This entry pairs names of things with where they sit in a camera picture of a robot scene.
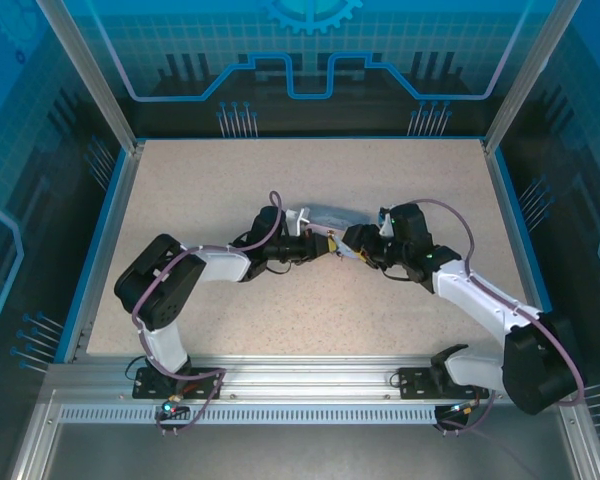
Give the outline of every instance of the speckled tabletop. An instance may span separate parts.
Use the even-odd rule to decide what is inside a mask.
[[[285,208],[322,204],[372,218],[380,206],[422,197],[446,201],[474,230],[472,266],[524,298],[478,140],[151,140],[87,352],[142,353],[113,285],[156,235],[169,233],[189,245],[226,244],[249,230],[272,189]],[[423,211],[434,241],[464,255],[468,241],[458,221],[439,207]],[[331,255],[282,277],[200,284],[178,322],[190,354],[432,354],[489,338],[424,288]]]

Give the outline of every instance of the robotic arm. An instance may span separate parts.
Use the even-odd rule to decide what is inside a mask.
[[[281,221],[276,223],[279,213]],[[506,391],[520,409],[536,414],[578,387],[564,360],[565,355],[579,360],[568,320],[510,297],[471,271],[456,252],[435,245],[417,205],[381,209],[381,225],[355,225],[342,238],[328,227],[307,228],[306,217],[304,209],[285,214],[277,207],[264,207],[244,240],[238,238],[228,247],[201,247],[173,265],[137,312],[151,363],[174,378],[189,372],[175,318],[198,282],[246,282],[260,275],[269,260],[302,264],[335,252],[383,272],[394,265],[403,267],[409,280],[457,305],[498,341],[497,351],[456,345],[436,355],[432,369],[440,388],[472,385]],[[246,251],[268,235],[261,246]],[[115,285],[125,310],[133,312],[161,270],[185,251],[172,237],[158,236]],[[562,353],[538,330],[538,322],[559,341]]]

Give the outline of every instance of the gray metal floor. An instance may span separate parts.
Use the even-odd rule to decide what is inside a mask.
[[[499,407],[480,429],[541,479],[574,478],[556,413]],[[162,438],[146,426],[63,425],[47,480],[532,478],[500,448],[431,426],[200,426]]]

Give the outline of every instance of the beige work surface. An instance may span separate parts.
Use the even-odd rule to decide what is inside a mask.
[[[186,245],[225,245],[249,230],[272,189],[285,208],[322,204],[372,218],[381,206],[416,198],[448,202],[473,228],[472,267],[524,298],[478,140],[150,140],[88,353],[142,353],[113,286],[156,235],[169,233]],[[464,255],[468,240],[458,221],[439,207],[423,211],[434,241]],[[387,280],[362,262],[334,255],[285,276],[265,272],[244,284],[197,285],[178,322],[190,354],[432,354],[489,338],[423,287]]]

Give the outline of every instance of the gear graphic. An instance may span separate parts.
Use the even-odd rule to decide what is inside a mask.
[[[34,0],[0,0],[0,30],[16,48],[33,40],[39,23]]]
[[[265,0],[263,7],[281,28],[313,35],[316,30],[340,28],[340,21],[353,18],[353,9],[362,7],[362,0]]]

